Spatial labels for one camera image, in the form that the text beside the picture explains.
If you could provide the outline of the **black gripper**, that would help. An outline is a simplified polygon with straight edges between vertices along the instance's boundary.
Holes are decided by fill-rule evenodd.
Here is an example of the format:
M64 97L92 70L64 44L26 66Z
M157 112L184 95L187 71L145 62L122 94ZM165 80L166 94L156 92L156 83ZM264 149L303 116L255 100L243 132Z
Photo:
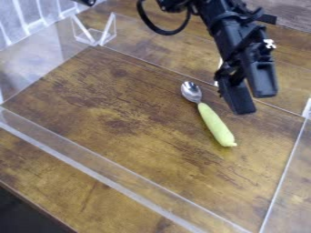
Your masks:
M196 10L223 59L213 76L220 96L236 115L252 114L249 90L256 98L277 94L276 45L265 26L256 23L264 9L249 9L243 0L196 0Z

